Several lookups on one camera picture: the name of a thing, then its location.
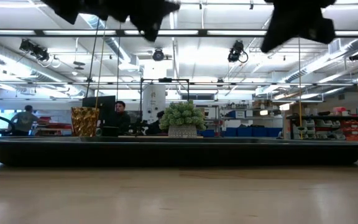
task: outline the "gold vase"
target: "gold vase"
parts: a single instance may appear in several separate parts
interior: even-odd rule
[[[99,118],[99,109],[89,107],[72,107],[71,122],[73,135],[93,137],[96,135],[96,125]]]

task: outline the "man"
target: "man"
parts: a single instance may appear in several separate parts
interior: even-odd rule
[[[119,134],[128,132],[131,124],[131,117],[125,112],[125,103],[123,101],[116,102],[115,126],[118,127]]]
[[[12,136],[28,136],[31,130],[33,122],[43,122],[41,119],[32,114],[33,109],[31,105],[24,107],[25,112],[17,113],[11,119],[12,122],[17,120],[15,123],[15,130],[12,132]]]
[[[162,130],[160,129],[160,120],[161,120],[162,116],[164,116],[164,114],[165,114],[164,111],[160,111],[157,113],[158,120],[149,125],[148,130],[146,130],[147,135],[162,133]]]

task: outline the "black tray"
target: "black tray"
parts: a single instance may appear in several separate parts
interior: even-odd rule
[[[246,166],[352,164],[358,142],[252,138],[0,139],[10,166]]]

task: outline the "ceiling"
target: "ceiling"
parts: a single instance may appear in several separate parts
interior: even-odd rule
[[[199,8],[197,0],[182,0],[181,9],[173,16],[166,17],[162,23],[162,29],[266,29],[264,24],[269,20],[273,7],[264,1],[254,0],[255,6],[250,10],[250,1],[246,0],[204,0],[203,9]],[[337,0],[335,6],[330,6],[323,12],[324,17],[334,20],[336,30],[358,30],[358,1]],[[108,29],[135,29],[130,23],[120,24],[109,18],[106,23]],[[36,0],[0,0],[0,29],[90,29],[88,23],[79,16],[76,24],[71,25],[56,16],[48,7],[43,7],[42,2]],[[51,58],[58,60],[41,63],[48,70],[63,75],[68,80],[83,82],[90,75],[105,77],[106,82],[117,80],[120,82],[138,82],[140,72],[120,70],[119,61],[115,53],[104,44],[103,39],[97,38],[94,48],[95,57],[91,68],[92,52],[95,38],[82,37],[78,39],[76,53],[76,39],[67,37],[32,37],[32,42],[48,48]],[[229,49],[236,40],[241,40],[249,54],[249,60],[245,64],[228,63]],[[20,50],[22,38],[0,37],[0,53],[12,56],[7,52],[14,52],[25,57],[25,63],[29,67],[39,66],[30,55],[24,55]],[[159,37],[155,43],[147,42],[141,37],[116,38],[118,44],[128,54],[134,54],[139,58],[139,64],[150,66],[151,54],[155,48],[161,48],[164,54],[170,56],[168,69],[173,69],[174,54],[177,62],[178,78],[189,78],[193,82],[216,82],[218,78],[224,78],[225,82],[277,82],[278,74],[285,76],[288,71],[303,66],[323,52],[328,46],[310,40],[298,39],[288,41],[273,52],[265,55],[260,52],[261,38],[235,38],[235,37]],[[84,62],[84,70],[75,71],[74,61]],[[324,77],[334,75],[351,67],[358,62],[349,60],[335,60],[326,66],[314,71],[316,75],[306,75],[304,82],[318,82]],[[101,89],[114,89],[116,86],[102,85]],[[130,88],[119,85],[119,88]],[[193,86],[203,89],[205,86]],[[237,90],[254,90],[257,86],[239,86]]]

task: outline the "white pot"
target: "white pot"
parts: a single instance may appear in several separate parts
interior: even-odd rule
[[[170,125],[168,130],[170,138],[197,138],[197,129],[194,124]]]

